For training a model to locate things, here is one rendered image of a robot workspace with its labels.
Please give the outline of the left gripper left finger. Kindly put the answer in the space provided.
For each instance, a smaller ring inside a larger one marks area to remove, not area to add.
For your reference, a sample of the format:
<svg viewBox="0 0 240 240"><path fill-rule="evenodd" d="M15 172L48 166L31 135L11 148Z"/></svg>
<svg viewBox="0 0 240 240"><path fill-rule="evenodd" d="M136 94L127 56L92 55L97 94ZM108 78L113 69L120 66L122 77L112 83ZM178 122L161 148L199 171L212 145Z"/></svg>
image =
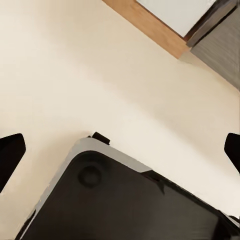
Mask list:
<svg viewBox="0 0 240 240"><path fill-rule="evenodd" d="M22 133L0 138L0 193L26 153Z"/></svg>

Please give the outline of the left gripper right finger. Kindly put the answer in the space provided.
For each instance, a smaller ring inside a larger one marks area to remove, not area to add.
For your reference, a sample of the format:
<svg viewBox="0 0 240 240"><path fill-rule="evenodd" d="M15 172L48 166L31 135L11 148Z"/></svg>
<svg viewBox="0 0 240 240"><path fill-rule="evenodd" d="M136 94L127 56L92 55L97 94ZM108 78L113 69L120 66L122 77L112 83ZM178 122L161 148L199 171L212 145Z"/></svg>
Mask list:
<svg viewBox="0 0 240 240"><path fill-rule="evenodd" d="M224 151L240 173L240 135L228 133Z"/></svg>

